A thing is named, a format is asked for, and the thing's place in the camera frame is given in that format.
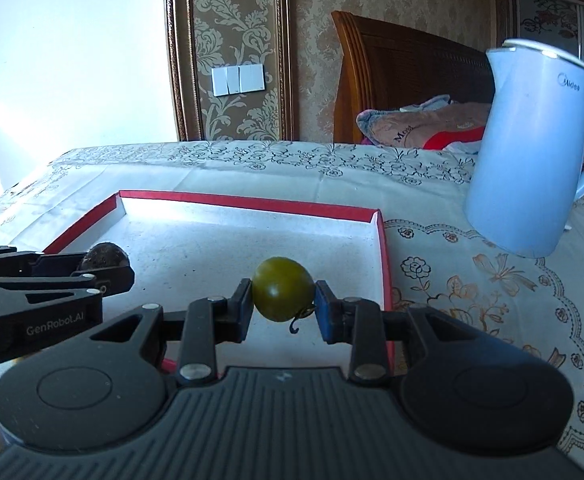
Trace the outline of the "short dark sugarcane piece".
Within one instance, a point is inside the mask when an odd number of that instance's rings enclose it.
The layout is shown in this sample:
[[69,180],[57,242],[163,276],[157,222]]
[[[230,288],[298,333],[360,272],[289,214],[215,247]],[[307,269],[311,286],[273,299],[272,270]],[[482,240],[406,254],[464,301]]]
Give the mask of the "short dark sugarcane piece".
[[124,250],[111,242],[101,242],[92,246],[80,260],[80,271],[91,271],[119,266],[129,266],[129,257]]

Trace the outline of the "green tomato with stem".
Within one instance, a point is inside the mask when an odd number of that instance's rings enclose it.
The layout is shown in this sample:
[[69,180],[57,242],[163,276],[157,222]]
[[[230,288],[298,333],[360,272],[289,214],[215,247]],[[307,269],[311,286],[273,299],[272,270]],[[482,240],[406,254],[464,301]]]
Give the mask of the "green tomato with stem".
[[297,261],[271,257],[257,266],[252,277],[252,298],[256,310],[267,320],[289,322],[289,332],[298,333],[298,320],[313,314],[316,285]]

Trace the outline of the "red shallow cardboard tray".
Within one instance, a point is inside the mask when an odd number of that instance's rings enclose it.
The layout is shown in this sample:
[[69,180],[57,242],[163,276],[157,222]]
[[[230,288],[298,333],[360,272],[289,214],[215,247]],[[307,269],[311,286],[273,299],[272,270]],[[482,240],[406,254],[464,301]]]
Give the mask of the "red shallow cardboard tray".
[[114,318],[154,302],[179,311],[207,296],[230,297],[270,257],[286,257],[324,280],[337,297],[388,309],[391,271],[377,209],[201,193],[121,190],[92,207],[45,249],[120,246],[136,277],[106,300]]

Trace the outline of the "floral embroidered tablecloth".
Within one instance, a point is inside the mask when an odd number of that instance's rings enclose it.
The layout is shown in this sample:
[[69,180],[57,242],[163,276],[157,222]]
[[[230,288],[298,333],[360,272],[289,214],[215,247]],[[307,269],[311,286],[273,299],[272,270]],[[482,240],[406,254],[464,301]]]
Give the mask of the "floral embroidered tablecloth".
[[575,391],[561,449],[584,466],[584,198],[552,255],[510,255],[465,220],[474,165],[467,154],[305,142],[79,148],[1,194],[0,245],[42,249],[123,188],[377,209],[394,307],[429,304],[558,367]]

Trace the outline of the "pink patterned pillow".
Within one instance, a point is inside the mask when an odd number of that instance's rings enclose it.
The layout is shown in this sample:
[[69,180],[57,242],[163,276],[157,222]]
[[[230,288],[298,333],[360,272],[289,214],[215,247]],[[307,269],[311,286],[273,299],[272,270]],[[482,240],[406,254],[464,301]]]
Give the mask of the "pink patterned pillow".
[[476,153],[491,105],[459,102],[449,94],[397,108],[364,110],[356,125],[369,144],[386,148]]

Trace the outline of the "light blue electric kettle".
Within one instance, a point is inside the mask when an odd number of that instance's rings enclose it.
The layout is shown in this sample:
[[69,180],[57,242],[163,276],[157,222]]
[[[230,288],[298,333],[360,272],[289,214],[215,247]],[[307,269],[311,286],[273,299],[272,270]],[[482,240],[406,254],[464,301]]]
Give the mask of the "light blue electric kettle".
[[487,58],[496,91],[464,212],[507,252],[546,257],[584,196],[584,62],[527,39]]

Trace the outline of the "brown wooden headboard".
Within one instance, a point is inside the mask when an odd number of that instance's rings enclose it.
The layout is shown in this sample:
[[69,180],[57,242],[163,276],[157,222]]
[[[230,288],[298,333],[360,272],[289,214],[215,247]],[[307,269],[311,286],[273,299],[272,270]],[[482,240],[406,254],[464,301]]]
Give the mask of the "brown wooden headboard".
[[492,100],[494,82],[484,52],[346,11],[334,11],[332,18],[343,50],[334,142],[362,142],[356,117],[364,110],[397,110],[438,94],[460,102]]

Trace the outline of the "wardrobe sliding door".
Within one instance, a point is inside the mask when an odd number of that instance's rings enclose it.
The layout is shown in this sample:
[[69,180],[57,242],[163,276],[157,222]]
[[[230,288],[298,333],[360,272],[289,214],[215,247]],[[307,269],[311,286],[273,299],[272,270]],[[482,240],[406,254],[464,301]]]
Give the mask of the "wardrobe sliding door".
[[584,61],[584,4],[572,0],[514,0],[515,36],[562,49]]

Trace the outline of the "white wall switch panel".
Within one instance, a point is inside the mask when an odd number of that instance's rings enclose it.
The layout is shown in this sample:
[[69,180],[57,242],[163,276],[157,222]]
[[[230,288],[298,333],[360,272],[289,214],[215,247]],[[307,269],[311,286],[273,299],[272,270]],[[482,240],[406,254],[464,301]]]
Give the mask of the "white wall switch panel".
[[263,64],[220,66],[211,70],[213,96],[232,96],[264,90]]

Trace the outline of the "brown wooden wall trim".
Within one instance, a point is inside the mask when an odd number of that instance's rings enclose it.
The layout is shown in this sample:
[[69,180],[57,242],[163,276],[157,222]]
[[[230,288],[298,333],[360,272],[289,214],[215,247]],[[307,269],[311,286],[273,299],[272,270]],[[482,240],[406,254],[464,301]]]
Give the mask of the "brown wooden wall trim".
[[[164,0],[178,138],[299,137],[290,0]],[[260,65],[265,88],[213,92],[214,69]]]

